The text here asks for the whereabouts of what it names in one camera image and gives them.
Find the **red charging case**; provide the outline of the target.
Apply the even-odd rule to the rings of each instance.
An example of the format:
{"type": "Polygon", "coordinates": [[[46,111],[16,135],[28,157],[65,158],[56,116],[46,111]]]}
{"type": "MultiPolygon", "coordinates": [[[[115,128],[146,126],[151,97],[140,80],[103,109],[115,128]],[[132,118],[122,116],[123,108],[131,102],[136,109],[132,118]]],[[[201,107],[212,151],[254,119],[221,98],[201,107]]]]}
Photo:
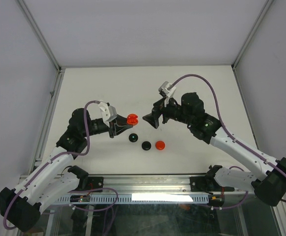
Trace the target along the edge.
{"type": "Polygon", "coordinates": [[[164,141],[157,141],[155,143],[155,147],[157,150],[164,150],[165,149],[165,142],[164,141]]]}
{"type": "Polygon", "coordinates": [[[136,114],[129,114],[127,116],[127,124],[129,125],[137,125],[138,124],[138,116],[136,114]]]}

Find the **black earbud charging case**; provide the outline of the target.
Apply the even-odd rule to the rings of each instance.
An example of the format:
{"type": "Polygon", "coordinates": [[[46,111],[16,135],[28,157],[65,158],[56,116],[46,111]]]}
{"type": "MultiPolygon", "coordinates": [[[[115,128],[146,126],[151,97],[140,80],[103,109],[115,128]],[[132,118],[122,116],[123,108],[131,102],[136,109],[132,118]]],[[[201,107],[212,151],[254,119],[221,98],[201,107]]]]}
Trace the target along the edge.
{"type": "Polygon", "coordinates": [[[152,147],[152,145],[151,145],[150,142],[144,141],[144,142],[142,143],[141,147],[142,147],[143,150],[150,150],[151,147],[152,147]]]}

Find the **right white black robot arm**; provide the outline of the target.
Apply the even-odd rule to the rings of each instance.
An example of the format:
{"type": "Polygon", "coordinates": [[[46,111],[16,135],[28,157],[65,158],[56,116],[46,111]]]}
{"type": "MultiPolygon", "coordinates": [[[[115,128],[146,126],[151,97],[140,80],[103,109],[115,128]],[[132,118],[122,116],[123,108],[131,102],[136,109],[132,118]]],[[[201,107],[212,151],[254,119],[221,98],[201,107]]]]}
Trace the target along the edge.
{"type": "Polygon", "coordinates": [[[205,184],[210,190],[234,187],[253,191],[265,204],[275,207],[286,193],[286,158],[277,159],[250,147],[222,127],[221,122],[207,114],[204,103],[195,92],[186,93],[179,104],[174,98],[162,98],[153,104],[150,114],[143,117],[153,128],[170,119],[183,123],[199,140],[212,145],[240,162],[246,172],[215,165],[206,173],[205,184]]]}

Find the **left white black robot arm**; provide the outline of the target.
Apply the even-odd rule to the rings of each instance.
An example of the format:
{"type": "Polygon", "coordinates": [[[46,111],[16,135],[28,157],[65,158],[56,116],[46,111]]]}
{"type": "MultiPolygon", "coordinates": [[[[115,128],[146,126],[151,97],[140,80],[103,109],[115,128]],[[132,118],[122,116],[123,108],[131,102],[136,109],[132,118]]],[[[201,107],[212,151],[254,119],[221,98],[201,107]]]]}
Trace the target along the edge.
{"type": "Polygon", "coordinates": [[[97,119],[91,119],[86,108],[74,110],[67,130],[48,159],[17,186],[12,189],[6,187],[0,192],[0,214],[7,230],[18,228],[23,232],[28,231],[59,197],[88,187],[89,174],[78,166],[70,167],[58,180],[54,178],[78,156],[88,154],[92,135],[108,133],[110,138],[114,138],[138,124],[135,114],[125,118],[105,103],[101,104],[100,109],[102,117],[97,119]]]}

